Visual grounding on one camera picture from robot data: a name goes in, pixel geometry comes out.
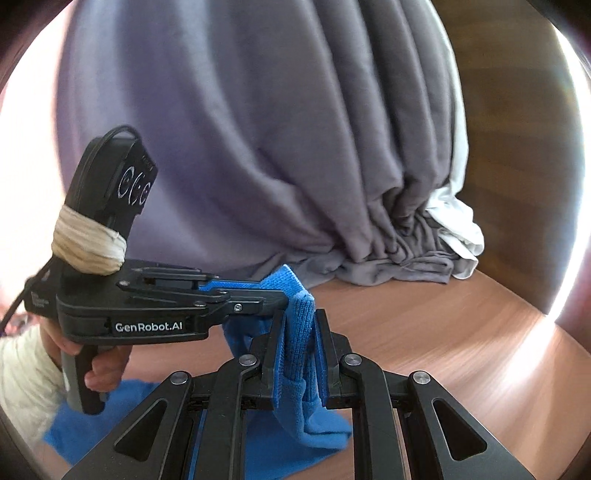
blue microfiber cloth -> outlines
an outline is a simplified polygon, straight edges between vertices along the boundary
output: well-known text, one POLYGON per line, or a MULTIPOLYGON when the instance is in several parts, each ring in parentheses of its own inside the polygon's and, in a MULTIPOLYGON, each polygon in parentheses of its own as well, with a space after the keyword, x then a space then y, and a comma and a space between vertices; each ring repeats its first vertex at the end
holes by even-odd
MULTIPOLYGON (((351 426, 320 402, 316 380, 314 298, 287 266, 258 284, 212 281, 213 288, 282 290, 290 302, 285 314, 284 341, 275 372, 275 410, 249 411, 246 431, 246 480, 279 480, 308 468, 344 449, 351 426)), ((254 337, 267 333, 271 321, 258 317, 233 317, 223 325, 234 356, 248 352, 254 337)), ((63 405, 46 435, 46 441, 68 462, 79 461, 155 387, 124 381, 98 416, 85 416, 63 405)))

metal rivet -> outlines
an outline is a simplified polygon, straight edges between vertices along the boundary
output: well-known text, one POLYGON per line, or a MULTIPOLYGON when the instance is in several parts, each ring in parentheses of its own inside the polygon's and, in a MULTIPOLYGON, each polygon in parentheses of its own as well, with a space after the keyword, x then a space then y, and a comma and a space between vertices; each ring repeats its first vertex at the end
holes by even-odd
POLYGON ((426 385, 431 381, 431 377, 427 372, 415 372, 413 373, 413 380, 421 385, 426 385))
POLYGON ((256 357, 247 353, 246 355, 242 355, 238 361, 243 367, 250 367, 256 363, 256 357))
POLYGON ((347 365, 350 365, 352 367, 361 365, 361 357, 356 353, 349 353, 348 355, 345 355, 344 360, 347 365))
POLYGON ((186 372, 175 372, 170 376, 170 381, 173 385, 183 385, 187 383, 189 376, 186 372))

gray blanket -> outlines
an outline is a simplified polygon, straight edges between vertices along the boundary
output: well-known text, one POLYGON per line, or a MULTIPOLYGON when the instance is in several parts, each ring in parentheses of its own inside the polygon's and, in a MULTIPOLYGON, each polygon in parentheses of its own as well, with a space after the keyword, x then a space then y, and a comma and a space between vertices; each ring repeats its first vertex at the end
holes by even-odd
POLYGON ((160 173, 128 256, 306 287, 445 283, 423 215, 447 179, 450 80, 423 0, 81 0, 60 67, 64 183, 95 136, 160 173))

black cable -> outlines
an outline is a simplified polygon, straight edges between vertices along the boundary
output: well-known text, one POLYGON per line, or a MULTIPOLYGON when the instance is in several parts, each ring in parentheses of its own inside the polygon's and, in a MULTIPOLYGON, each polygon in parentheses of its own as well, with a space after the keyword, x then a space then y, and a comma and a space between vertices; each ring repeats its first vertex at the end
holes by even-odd
POLYGON ((49 259, 49 261, 41 267, 41 270, 39 270, 36 273, 36 275, 31 279, 31 281, 27 282, 25 287, 22 289, 22 292, 20 292, 18 294, 18 297, 15 298, 15 300, 12 302, 12 304, 10 305, 10 308, 6 311, 6 313, 4 314, 4 317, 2 318, 2 321, 0 322, 0 334, 2 334, 2 335, 4 334, 4 330, 6 329, 6 325, 8 325, 8 322, 10 322, 10 319, 12 318, 14 313, 17 311, 18 306, 22 303, 22 301, 25 299, 25 297, 31 291, 31 288, 33 287, 33 285, 35 283, 37 283, 38 281, 40 281, 45 276, 47 271, 50 269, 53 259, 54 259, 54 257, 51 257, 49 259))
MULTIPOLYGON (((141 140, 139 132, 134 127, 131 127, 130 125, 120 125, 118 127, 115 127, 115 128, 112 128, 111 130, 109 130, 100 139, 100 141, 95 145, 95 147, 92 149, 92 152, 90 153, 91 158, 94 158, 95 156, 97 156, 98 153, 101 151, 101 149, 113 137, 115 137, 116 135, 118 135, 122 132, 128 132, 128 133, 132 134, 136 139, 141 140)), ((15 298, 15 300, 12 302, 12 304, 10 305, 10 308, 6 311, 6 313, 4 314, 4 317, 2 318, 2 321, 0 322, 0 336, 4 335, 4 330, 6 329, 8 322, 10 322, 10 319, 12 318, 14 313, 17 311, 17 308, 19 307, 19 305, 22 303, 22 301, 25 299, 25 297, 29 294, 33 285, 35 285, 38 281, 41 281, 41 279, 45 276, 47 271, 50 269, 51 262, 54 258, 55 257, 52 256, 49 259, 49 261, 41 267, 41 270, 39 270, 39 272, 37 272, 36 275, 29 282, 27 282, 25 287, 22 289, 22 292, 20 292, 18 294, 18 297, 15 298)))

wooden floor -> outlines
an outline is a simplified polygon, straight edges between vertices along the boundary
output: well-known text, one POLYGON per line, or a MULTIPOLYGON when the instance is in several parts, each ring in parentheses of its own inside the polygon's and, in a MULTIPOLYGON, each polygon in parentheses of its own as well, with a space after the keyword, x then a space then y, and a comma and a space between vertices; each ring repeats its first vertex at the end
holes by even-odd
MULTIPOLYGON (((333 331, 384 369, 432 374, 538 480, 556 480, 591 430, 591 356, 519 297, 477 272, 442 286, 392 281, 313 290, 333 331)), ((230 358, 219 329, 203 342, 140 346, 127 376, 215 370, 230 358)), ((352 448, 291 477, 353 479, 352 448)), ((60 478, 67 468, 41 452, 60 478)))

